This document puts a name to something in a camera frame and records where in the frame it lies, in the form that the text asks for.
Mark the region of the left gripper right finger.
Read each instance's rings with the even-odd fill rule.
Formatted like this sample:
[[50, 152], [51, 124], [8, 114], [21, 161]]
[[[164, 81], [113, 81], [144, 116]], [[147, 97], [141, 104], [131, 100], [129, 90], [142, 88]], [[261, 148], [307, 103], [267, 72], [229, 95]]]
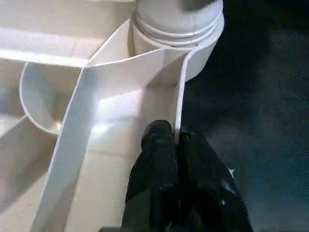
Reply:
[[253, 231], [232, 170], [206, 138], [195, 131], [181, 131], [177, 155], [183, 226], [190, 232]]

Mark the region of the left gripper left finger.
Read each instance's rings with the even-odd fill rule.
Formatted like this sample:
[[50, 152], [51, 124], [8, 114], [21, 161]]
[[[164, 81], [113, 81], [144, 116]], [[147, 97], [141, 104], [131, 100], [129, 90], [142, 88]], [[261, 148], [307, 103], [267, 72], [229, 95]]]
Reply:
[[132, 232], [169, 232], [180, 200], [176, 146], [166, 120], [150, 123], [129, 176], [121, 227]]

